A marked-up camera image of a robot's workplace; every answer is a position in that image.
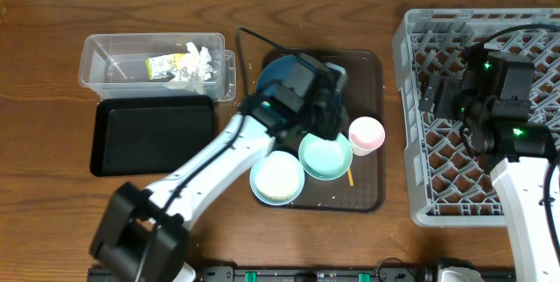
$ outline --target wooden table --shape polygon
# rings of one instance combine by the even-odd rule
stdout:
[[[423,229],[410,219],[403,109],[391,37],[412,8],[558,7],[560,0],[10,0],[0,26],[0,280],[84,281],[88,246],[125,180],[88,170],[98,96],[78,85],[84,39],[94,33],[221,32],[239,25],[286,46],[364,49],[384,67],[387,197],[371,215],[263,208],[242,175],[197,223],[195,264],[375,266],[460,257],[513,264],[505,229]],[[249,86],[270,49],[243,40]],[[221,104],[220,126],[236,112]]]

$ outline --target brown tray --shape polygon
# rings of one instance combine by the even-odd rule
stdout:
[[[371,116],[383,123],[383,73],[377,56],[366,51],[294,49],[331,62],[346,69],[348,82],[342,92],[342,104],[349,117],[348,125],[360,116]],[[262,62],[283,56],[274,50]],[[317,180],[305,174],[304,190],[288,205],[275,208],[302,208],[346,212],[373,212],[385,200],[384,146],[367,156],[354,156],[352,165],[353,187],[347,173],[336,180]]]

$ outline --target gray dish rack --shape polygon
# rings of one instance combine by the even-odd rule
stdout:
[[[412,220],[423,227],[505,226],[490,177],[461,144],[461,122],[418,110],[430,74],[460,78],[461,49],[525,24],[560,25],[560,9],[410,10],[393,36],[396,84],[404,111],[404,163]],[[529,121],[546,123],[560,148],[560,32],[511,32],[491,42],[535,63]]]

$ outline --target plastic storage bin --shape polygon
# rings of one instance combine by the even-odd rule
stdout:
[[[560,25],[560,9],[410,10],[393,37],[396,84],[401,92],[404,149],[412,220],[420,226],[505,226],[490,177],[460,142],[461,122],[418,110],[429,74],[460,78],[463,46],[508,27]],[[560,32],[511,32],[491,42],[535,63],[529,121],[546,123],[560,147]]]
[[[206,47],[212,61],[213,77],[203,82],[203,94],[214,100],[235,97],[235,55],[225,50],[219,33],[134,33],[92,35],[86,39],[81,56],[79,83],[91,88],[102,99],[153,96],[197,95],[189,82],[148,78],[145,60],[166,54],[187,53],[186,43],[199,51]]]

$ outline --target white cup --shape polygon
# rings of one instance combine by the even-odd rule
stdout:
[[[348,141],[354,155],[365,156],[383,145],[385,129],[379,121],[372,117],[359,117],[350,123]]]

